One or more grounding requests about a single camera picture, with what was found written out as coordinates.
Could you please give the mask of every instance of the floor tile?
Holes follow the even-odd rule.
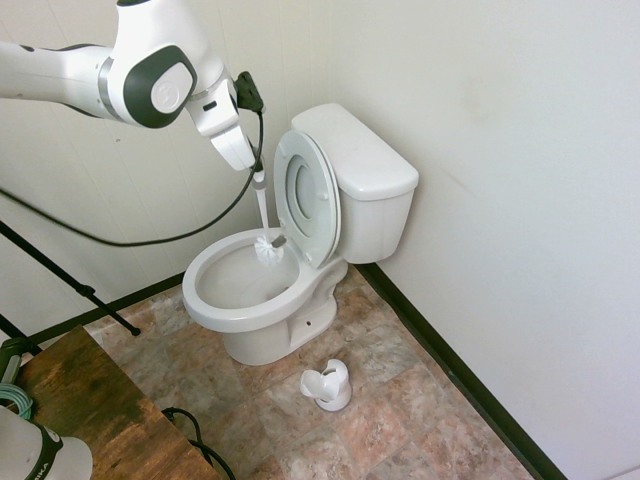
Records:
[[[416,444],[442,480],[485,480],[500,465],[485,436],[456,413]]]
[[[320,426],[277,455],[287,480],[357,480],[356,465],[338,435]]]
[[[236,375],[232,360],[220,358],[181,378],[176,407],[194,415],[206,413],[216,418],[240,406],[249,394]]]
[[[516,480],[516,477],[513,472],[510,472],[501,465],[487,478],[487,480]]]
[[[387,382],[381,392],[414,437],[435,427],[455,410],[422,363]]]
[[[273,446],[251,402],[202,425],[202,438],[243,478],[273,455]]]
[[[378,327],[353,342],[353,355],[371,382],[380,386],[415,365],[419,359],[392,327]]]
[[[182,286],[178,285],[158,295],[149,303],[149,309],[162,335],[169,335],[193,323],[182,302]]]
[[[382,307],[381,310],[382,313],[384,313],[385,317],[389,320],[390,324],[393,325],[393,327],[396,329],[402,341],[406,343],[411,350],[413,350],[413,353],[415,353],[418,358],[430,358],[429,353],[424,349],[422,345],[420,345],[420,343],[415,339],[415,337],[411,334],[407,327],[404,326],[402,321],[398,318],[398,315],[396,315],[396,312],[394,312],[389,305]]]
[[[520,460],[518,460],[513,454],[509,455],[505,459],[504,466],[507,470],[513,473],[516,480],[533,480],[531,474],[522,466]]]
[[[382,311],[371,303],[360,288],[337,300],[338,313],[334,326],[345,342],[352,342],[386,323]]]
[[[410,441],[382,395],[356,400],[337,415],[333,425],[362,472],[368,472]]]
[[[166,347],[161,341],[136,343],[137,349],[127,352],[116,363],[148,397],[165,385],[173,385],[176,375],[171,369]]]
[[[253,403],[276,449],[310,432],[324,420],[320,407],[300,393],[299,373],[258,394]]]
[[[218,332],[192,323],[165,338],[173,368],[181,375],[200,370],[220,358],[228,358]]]
[[[364,277],[358,272],[358,269],[349,264],[349,270],[347,275],[336,285],[336,289],[333,292],[336,298],[342,297],[349,293],[351,290],[369,285]]]
[[[442,390],[449,395],[449,399],[458,405],[467,405],[469,403],[444,370],[442,370],[442,367],[438,365],[438,362],[436,362],[431,356],[423,357],[422,361],[427,366],[433,377],[438,381]]]
[[[344,346],[344,340],[335,327],[329,327],[318,337],[298,349],[298,356],[303,368],[324,370],[327,361]]]
[[[131,352],[146,348],[147,344],[157,343],[161,337],[151,312],[141,311],[137,315],[128,316],[125,319],[140,329],[140,335],[133,336],[129,330],[111,317],[104,317],[89,327],[100,332],[102,348],[116,363]]]
[[[352,399],[363,398],[375,390],[375,386],[369,380],[360,361],[352,351],[352,345],[346,345],[334,356],[347,366],[349,371],[349,383],[351,384]]]
[[[46,350],[47,348],[49,348],[51,345],[53,345],[54,343],[56,343],[58,340],[60,340],[62,337],[64,337],[65,334],[63,333],[62,335],[58,335],[57,337],[51,338],[49,340],[46,340],[44,342],[42,342],[41,344],[39,344],[38,346],[42,349],[42,350]]]
[[[244,480],[286,480],[275,457],[269,457],[258,465]]]
[[[298,352],[293,352],[268,365],[251,366],[233,361],[247,391],[255,395],[290,377],[300,369]]]
[[[366,480],[439,480],[422,452],[410,443],[378,465]]]
[[[179,286],[120,312],[138,337],[110,317],[86,328],[157,406],[193,413],[239,480],[532,480],[355,267],[335,296],[326,332],[261,367],[194,324]],[[299,391],[302,371],[329,358],[353,388],[340,412]],[[184,417],[175,424],[195,438]]]

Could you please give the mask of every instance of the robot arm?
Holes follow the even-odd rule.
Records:
[[[118,0],[114,47],[34,49],[0,42],[0,98],[58,102],[147,128],[186,107],[235,170],[255,159],[234,82],[187,0]]]

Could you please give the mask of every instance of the white device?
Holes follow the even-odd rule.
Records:
[[[0,407],[0,480],[89,480],[86,443],[60,437]]]
[[[0,42],[0,98],[57,102],[147,128],[169,125],[186,107],[231,167],[251,167],[233,80],[187,0],[118,0],[117,9],[113,48]]]

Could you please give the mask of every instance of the black stand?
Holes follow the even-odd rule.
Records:
[[[2,330],[4,333],[9,335],[10,338],[26,338],[27,341],[30,343],[29,353],[31,353],[31,355],[33,355],[34,357],[40,352],[42,352],[42,349],[39,346],[37,346],[35,343],[29,340],[29,337],[27,337],[24,333],[22,333],[22,331],[19,330],[18,327],[16,327],[13,323],[7,320],[7,318],[1,313],[0,313],[0,330]]]
[[[127,330],[131,332],[132,335],[140,335],[140,329],[134,327],[129,322],[127,322],[124,318],[122,318],[118,313],[113,310],[111,307],[102,302],[98,297],[94,295],[96,293],[95,289],[89,285],[83,285],[78,282],[75,278],[65,272],[61,267],[55,264],[49,257],[47,257],[44,253],[38,250],[36,247],[27,242],[24,238],[18,235],[9,225],[0,220],[0,234],[7,237],[14,244],[20,247],[24,252],[28,253],[31,257],[37,260],[42,266],[46,267],[51,273],[56,275],[62,281],[64,281],[67,285],[72,287],[78,294],[87,298],[91,302],[93,302],[98,308],[104,310],[107,314],[111,315],[120,325],[125,327]],[[20,330],[18,330],[14,325],[9,322],[6,318],[2,317],[0,320],[0,329],[9,335],[11,338],[15,338],[17,336],[25,336]]]

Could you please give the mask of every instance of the toilet brush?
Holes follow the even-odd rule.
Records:
[[[260,167],[261,165],[258,166],[259,170],[256,171],[253,176],[251,186],[258,197],[258,206],[260,208],[260,216],[262,217],[264,235],[261,235],[256,239],[254,247],[260,263],[267,267],[273,267],[282,260],[282,257],[284,256],[284,248],[282,246],[287,242],[287,239],[284,235],[279,235],[275,240],[273,240],[273,242],[270,241],[269,219],[267,217],[267,199],[265,195],[267,190],[267,180],[264,168]]]

